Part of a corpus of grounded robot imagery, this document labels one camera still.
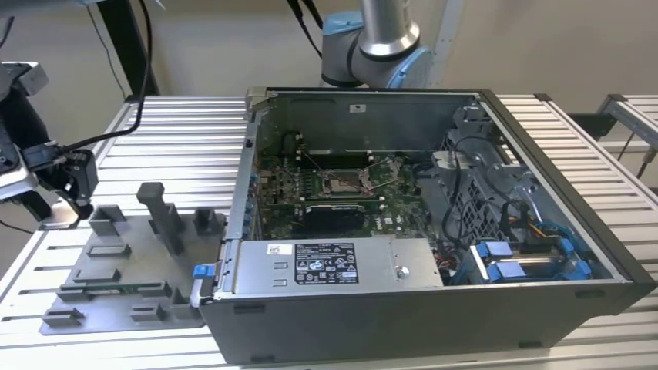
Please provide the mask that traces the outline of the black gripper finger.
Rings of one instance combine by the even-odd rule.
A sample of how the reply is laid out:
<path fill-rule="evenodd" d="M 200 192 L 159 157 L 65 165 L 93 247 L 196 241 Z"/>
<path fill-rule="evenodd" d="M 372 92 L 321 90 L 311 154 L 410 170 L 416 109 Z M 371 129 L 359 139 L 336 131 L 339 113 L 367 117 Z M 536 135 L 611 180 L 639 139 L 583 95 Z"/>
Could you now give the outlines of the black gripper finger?
<path fill-rule="evenodd" d="M 39 186 L 16 196 L 36 221 L 44 221 L 52 215 L 52 206 L 39 193 Z"/>
<path fill-rule="evenodd" d="M 91 150 L 73 150 L 65 154 L 64 172 L 64 198 L 79 218 L 88 219 L 93 212 L 91 198 L 99 182 L 96 158 Z"/>

